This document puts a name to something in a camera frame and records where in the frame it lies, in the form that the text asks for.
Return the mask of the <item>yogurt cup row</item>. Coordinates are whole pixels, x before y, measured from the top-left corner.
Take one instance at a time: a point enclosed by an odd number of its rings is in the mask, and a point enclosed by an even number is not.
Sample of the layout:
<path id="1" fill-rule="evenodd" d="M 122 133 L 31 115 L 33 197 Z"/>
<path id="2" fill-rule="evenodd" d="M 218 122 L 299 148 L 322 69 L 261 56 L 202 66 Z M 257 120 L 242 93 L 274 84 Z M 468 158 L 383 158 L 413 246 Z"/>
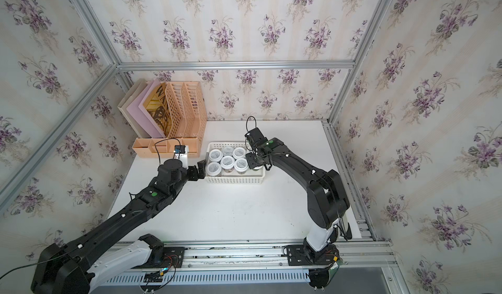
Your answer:
<path id="1" fill-rule="evenodd" d="M 224 154 L 222 152 L 222 150 L 220 149 L 212 149 L 209 154 L 208 154 L 208 159 L 210 162 L 217 162 L 219 163 L 222 158 L 223 158 Z"/>
<path id="2" fill-rule="evenodd" d="M 220 161 L 220 166 L 225 173 L 233 172 L 235 168 L 235 158 L 232 155 L 225 155 Z"/>
<path id="3" fill-rule="evenodd" d="M 222 167 L 219 162 L 210 162 L 206 168 L 207 176 L 216 177 L 222 174 Z"/>
<path id="4" fill-rule="evenodd" d="M 235 160 L 234 169 L 240 175 L 244 175 L 249 169 L 248 162 L 247 162 L 246 158 L 241 158 L 241 159 Z"/>
<path id="5" fill-rule="evenodd" d="M 235 150 L 235 149 L 234 149 L 233 147 L 231 147 L 231 146 L 225 146 L 225 147 L 223 147 L 223 148 L 221 149 L 222 154 L 223 154 L 224 156 L 232 156 L 232 155 L 233 155 L 234 150 Z"/>
<path id="6" fill-rule="evenodd" d="M 233 158 L 235 160 L 238 160 L 238 159 L 241 159 L 241 158 L 245 158 L 246 157 L 246 154 L 247 154 L 247 150 L 243 147 L 236 147 L 234 148 L 233 150 Z"/>

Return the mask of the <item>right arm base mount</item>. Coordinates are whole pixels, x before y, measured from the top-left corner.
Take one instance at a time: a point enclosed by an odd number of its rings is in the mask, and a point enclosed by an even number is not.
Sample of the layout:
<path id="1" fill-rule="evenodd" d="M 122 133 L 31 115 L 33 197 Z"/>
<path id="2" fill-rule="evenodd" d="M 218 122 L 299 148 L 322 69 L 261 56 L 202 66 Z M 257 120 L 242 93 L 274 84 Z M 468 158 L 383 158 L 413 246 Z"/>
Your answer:
<path id="1" fill-rule="evenodd" d="M 311 250 L 303 244 L 287 245 L 283 248 L 288 265 L 298 266 L 329 266 L 340 259 L 340 252 L 334 244 L 328 244 L 320 252 Z"/>

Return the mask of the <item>yogurt cup front row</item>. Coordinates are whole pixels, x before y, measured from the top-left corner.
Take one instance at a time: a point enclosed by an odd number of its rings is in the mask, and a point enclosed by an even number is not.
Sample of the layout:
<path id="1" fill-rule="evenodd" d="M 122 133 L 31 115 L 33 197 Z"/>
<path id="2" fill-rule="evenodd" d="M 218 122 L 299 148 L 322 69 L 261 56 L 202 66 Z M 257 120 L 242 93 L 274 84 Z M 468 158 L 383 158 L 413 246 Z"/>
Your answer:
<path id="1" fill-rule="evenodd" d="M 220 161 L 220 166 L 225 173 L 233 172 L 235 168 L 235 158 L 232 155 L 225 155 Z"/>
<path id="2" fill-rule="evenodd" d="M 235 160 L 234 169 L 240 175 L 244 175 L 249 169 L 248 162 L 247 162 L 246 158 L 241 158 L 241 159 Z"/>
<path id="3" fill-rule="evenodd" d="M 206 168 L 207 176 L 216 177 L 222 174 L 222 167 L 219 162 L 210 162 Z"/>

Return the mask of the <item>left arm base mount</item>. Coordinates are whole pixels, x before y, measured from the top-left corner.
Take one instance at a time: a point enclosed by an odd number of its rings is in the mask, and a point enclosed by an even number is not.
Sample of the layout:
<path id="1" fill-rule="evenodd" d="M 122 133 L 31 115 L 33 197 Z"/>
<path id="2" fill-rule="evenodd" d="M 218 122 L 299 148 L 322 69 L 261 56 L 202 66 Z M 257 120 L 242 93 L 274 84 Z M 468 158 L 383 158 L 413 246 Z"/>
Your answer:
<path id="1" fill-rule="evenodd" d="M 166 246 L 164 242 L 151 234 L 143 235 L 139 238 L 140 241 L 148 244 L 148 249 L 151 251 L 146 262 L 137 268 L 153 269 L 166 268 L 173 265 L 175 268 L 181 268 L 185 248 Z"/>

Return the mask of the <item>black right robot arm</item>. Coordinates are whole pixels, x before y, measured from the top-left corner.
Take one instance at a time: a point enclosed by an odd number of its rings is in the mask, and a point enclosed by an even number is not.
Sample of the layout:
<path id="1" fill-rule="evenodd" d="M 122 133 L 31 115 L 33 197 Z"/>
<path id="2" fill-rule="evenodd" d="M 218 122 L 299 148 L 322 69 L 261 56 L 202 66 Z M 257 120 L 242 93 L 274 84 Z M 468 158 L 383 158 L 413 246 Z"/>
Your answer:
<path id="1" fill-rule="evenodd" d="M 324 171 L 294 154 L 281 140 L 261 134 L 245 135 L 251 169 L 276 167 L 293 178 L 307 194 L 307 212 L 314 222 L 304 240 L 306 251 L 318 254 L 334 243 L 335 228 L 350 208 L 342 179 L 333 169 Z"/>

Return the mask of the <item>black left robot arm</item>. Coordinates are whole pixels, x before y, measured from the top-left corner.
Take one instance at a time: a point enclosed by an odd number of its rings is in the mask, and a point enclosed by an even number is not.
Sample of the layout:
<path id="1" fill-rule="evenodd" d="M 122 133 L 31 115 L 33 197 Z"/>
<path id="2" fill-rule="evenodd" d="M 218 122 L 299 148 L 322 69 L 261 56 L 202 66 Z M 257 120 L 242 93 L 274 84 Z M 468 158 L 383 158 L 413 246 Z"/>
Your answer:
<path id="1" fill-rule="evenodd" d="M 206 162 L 185 167 L 179 159 L 168 159 L 155 176 L 115 215 L 93 230 L 63 246 L 51 244 L 40 256 L 31 283 L 33 293 L 91 293 L 97 287 L 144 264 L 162 266 L 164 243 L 152 234 L 139 237 L 122 250 L 108 250 L 129 232 L 171 205 L 189 181 L 204 178 Z"/>

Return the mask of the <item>yogurt cup back row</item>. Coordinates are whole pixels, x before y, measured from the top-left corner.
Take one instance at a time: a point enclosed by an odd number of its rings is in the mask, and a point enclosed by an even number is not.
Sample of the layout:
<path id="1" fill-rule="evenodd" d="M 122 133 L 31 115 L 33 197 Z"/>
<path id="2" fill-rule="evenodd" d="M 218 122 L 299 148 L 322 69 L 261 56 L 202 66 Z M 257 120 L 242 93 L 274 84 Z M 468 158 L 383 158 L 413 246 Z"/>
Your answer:
<path id="1" fill-rule="evenodd" d="M 209 154 L 208 154 L 208 159 L 210 162 L 217 162 L 219 163 L 222 158 L 223 158 L 224 154 L 222 152 L 222 150 L 220 149 L 212 149 Z"/>
<path id="2" fill-rule="evenodd" d="M 238 160 L 238 159 L 241 159 L 241 158 L 245 158 L 246 157 L 246 154 L 247 154 L 247 150 L 243 147 L 236 147 L 234 148 L 233 150 L 233 158 L 235 160 Z"/>
<path id="3" fill-rule="evenodd" d="M 222 154 L 223 154 L 224 156 L 232 156 L 232 155 L 233 155 L 234 150 L 235 150 L 235 149 L 234 149 L 233 147 L 231 147 L 231 146 L 225 146 L 225 147 L 223 147 L 223 148 L 221 149 Z"/>

